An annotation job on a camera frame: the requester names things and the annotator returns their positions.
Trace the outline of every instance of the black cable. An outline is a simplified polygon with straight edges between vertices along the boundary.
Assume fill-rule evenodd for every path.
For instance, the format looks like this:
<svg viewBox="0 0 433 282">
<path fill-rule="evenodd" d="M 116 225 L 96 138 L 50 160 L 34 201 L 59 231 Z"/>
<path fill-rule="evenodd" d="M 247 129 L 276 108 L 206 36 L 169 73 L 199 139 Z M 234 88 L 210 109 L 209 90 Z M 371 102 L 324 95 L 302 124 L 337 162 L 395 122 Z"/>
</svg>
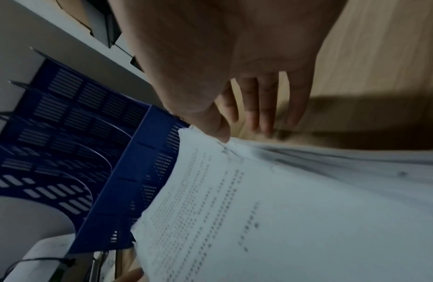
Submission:
<svg viewBox="0 0 433 282">
<path fill-rule="evenodd" d="M 31 261 L 59 261 L 60 263 L 64 263 L 67 267 L 73 266 L 75 263 L 75 259 L 62 258 L 62 257 L 37 257 L 37 258 L 28 258 L 24 260 L 18 260 L 12 263 L 4 273 L 4 276 L 0 278 L 0 282 L 4 282 L 7 276 L 12 272 L 12 270 L 16 267 L 16 265 L 20 262 L 31 262 Z"/>
</svg>

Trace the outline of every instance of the wooden table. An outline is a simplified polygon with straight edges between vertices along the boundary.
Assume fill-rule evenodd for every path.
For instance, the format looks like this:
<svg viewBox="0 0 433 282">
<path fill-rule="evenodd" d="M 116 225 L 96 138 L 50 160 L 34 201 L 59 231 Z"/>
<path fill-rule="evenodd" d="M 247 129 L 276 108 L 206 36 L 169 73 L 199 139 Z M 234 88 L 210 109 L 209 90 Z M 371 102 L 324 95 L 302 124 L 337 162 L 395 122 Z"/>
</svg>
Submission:
<svg viewBox="0 0 433 282">
<path fill-rule="evenodd" d="M 232 136 L 272 143 L 353 149 L 433 148 L 433 0 L 349 0 L 317 58 L 308 109 L 284 126 L 289 88 L 280 74 L 271 139 L 240 120 Z M 123 256 L 132 269 L 134 252 Z"/>
</svg>

